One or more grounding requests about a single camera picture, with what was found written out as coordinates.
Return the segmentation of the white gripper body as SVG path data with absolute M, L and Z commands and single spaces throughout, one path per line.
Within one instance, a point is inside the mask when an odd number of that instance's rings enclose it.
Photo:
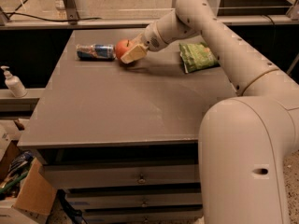
M 157 22 L 145 28 L 141 34 L 141 41 L 149 51 L 160 51 L 168 46 L 159 34 Z

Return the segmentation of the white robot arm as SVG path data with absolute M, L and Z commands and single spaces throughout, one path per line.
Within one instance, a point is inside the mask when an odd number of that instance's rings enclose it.
M 207 0 L 177 0 L 121 54 L 131 63 L 199 34 L 235 97 L 213 105 L 198 138 L 206 224 L 291 224 L 283 174 L 299 148 L 299 87 L 258 50 L 218 21 Z

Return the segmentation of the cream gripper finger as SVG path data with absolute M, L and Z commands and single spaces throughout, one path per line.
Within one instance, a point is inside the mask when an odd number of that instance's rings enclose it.
M 147 52 L 148 47 L 143 44 L 134 44 L 132 46 L 125 47 L 121 56 L 121 61 L 123 63 L 132 63 L 144 58 L 147 55 Z
M 129 45 L 133 46 L 135 44 L 142 44 L 143 43 L 143 36 L 144 36 L 143 33 L 137 35 L 135 38 L 130 40 Z

